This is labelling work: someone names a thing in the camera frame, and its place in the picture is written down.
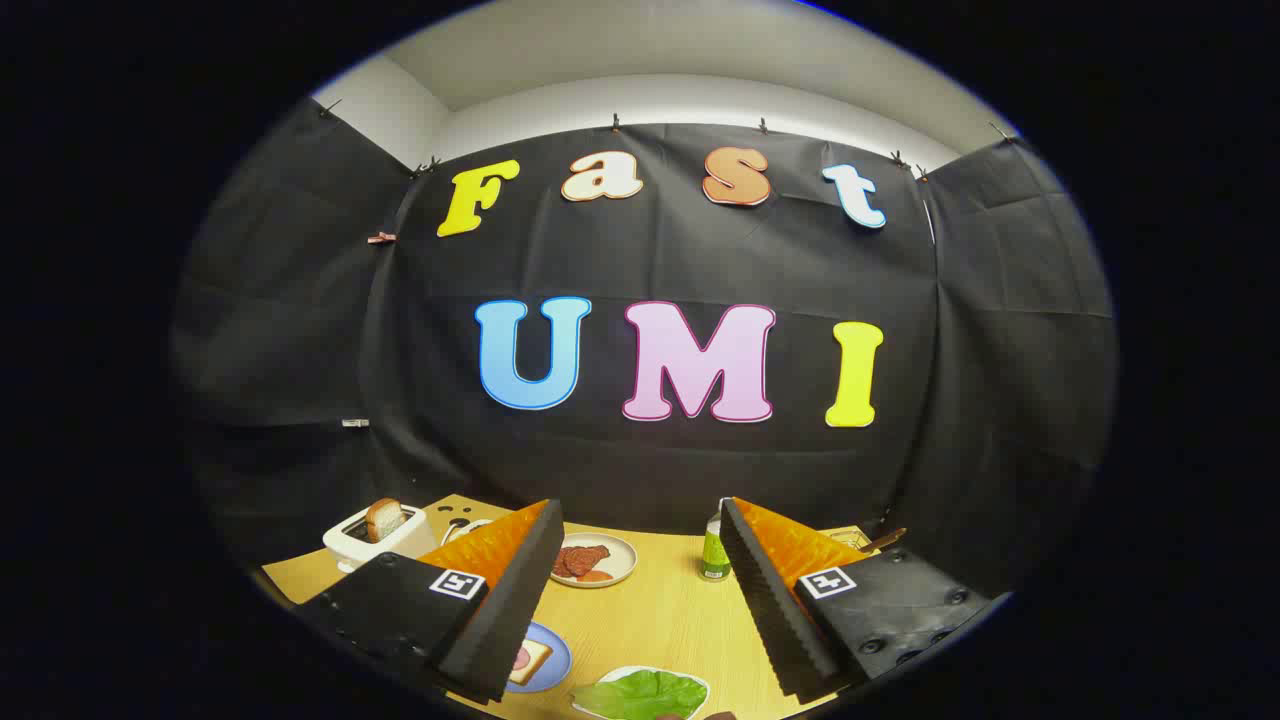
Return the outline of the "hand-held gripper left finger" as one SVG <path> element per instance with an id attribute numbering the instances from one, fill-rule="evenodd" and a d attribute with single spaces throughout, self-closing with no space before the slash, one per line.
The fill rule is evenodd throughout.
<path id="1" fill-rule="evenodd" d="M 296 610 L 330 644 L 413 691 L 502 700 L 564 539 L 557 498 L 419 559 L 384 552 Z"/>

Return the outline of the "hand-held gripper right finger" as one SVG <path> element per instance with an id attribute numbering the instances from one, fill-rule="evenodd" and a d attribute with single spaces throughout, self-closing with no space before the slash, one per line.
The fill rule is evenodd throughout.
<path id="1" fill-rule="evenodd" d="M 742 498 L 719 505 L 719 536 L 767 657 L 800 701 L 897 682 L 1007 601 L 905 547 L 902 530 L 852 547 Z"/>

